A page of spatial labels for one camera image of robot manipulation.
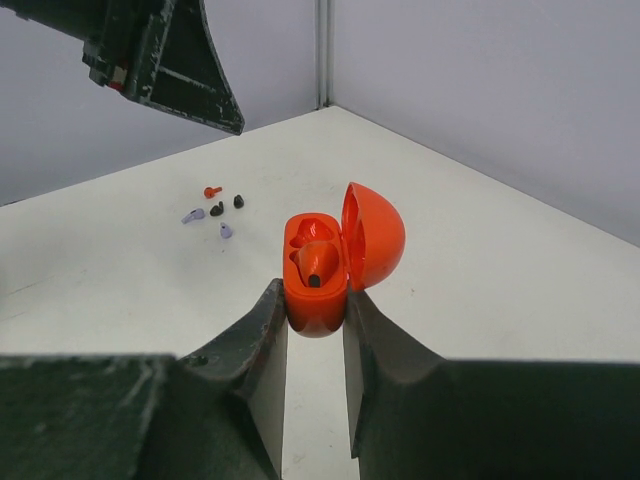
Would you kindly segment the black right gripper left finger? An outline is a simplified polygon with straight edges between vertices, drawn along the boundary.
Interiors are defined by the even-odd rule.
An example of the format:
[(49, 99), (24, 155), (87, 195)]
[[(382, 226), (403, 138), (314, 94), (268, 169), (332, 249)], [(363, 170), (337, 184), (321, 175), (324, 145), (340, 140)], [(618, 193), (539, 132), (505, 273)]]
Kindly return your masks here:
[(277, 479), (287, 367), (284, 286), (199, 349), (5, 355), (5, 479)]

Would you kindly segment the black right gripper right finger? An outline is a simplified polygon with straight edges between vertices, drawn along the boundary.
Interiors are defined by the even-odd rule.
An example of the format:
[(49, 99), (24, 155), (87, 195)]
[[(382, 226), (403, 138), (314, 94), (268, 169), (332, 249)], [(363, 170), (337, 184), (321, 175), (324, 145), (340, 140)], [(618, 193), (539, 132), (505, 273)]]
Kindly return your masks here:
[(364, 292), (343, 324), (363, 479), (635, 479), (633, 363), (447, 359)]

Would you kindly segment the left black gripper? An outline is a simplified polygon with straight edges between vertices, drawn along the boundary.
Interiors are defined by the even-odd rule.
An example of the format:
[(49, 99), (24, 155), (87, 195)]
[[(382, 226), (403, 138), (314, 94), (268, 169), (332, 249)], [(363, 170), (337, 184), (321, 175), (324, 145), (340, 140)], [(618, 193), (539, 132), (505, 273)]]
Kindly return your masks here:
[(89, 78), (155, 110), (239, 135), (245, 120), (202, 1), (3, 1), (83, 42)]

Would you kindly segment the orange earbud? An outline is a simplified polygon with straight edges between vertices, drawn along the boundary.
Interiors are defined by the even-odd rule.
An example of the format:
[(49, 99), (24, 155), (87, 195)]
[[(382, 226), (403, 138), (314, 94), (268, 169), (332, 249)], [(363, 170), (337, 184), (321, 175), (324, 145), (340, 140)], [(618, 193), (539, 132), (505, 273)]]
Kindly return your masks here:
[(331, 242), (313, 241), (295, 253), (294, 263), (305, 287), (321, 288), (337, 272), (339, 254)]
[(207, 199), (212, 199), (214, 198), (217, 194), (221, 193), (223, 190), (222, 187), (211, 187), (211, 186), (207, 186), (204, 188), (203, 190), (203, 195), (205, 198)]

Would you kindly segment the orange charging case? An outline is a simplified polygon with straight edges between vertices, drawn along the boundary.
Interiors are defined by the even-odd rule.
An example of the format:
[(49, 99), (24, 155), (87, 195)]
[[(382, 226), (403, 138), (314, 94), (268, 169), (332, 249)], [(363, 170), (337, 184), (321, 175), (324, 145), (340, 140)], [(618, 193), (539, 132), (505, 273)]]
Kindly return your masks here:
[[(305, 287), (294, 255), (313, 241), (329, 241), (339, 266), (321, 288)], [(321, 212), (291, 217), (284, 228), (283, 285), (287, 319), (298, 334), (320, 338), (341, 327), (349, 291), (363, 291), (385, 280), (399, 264), (406, 243), (403, 219), (378, 192), (351, 182), (341, 217)]]

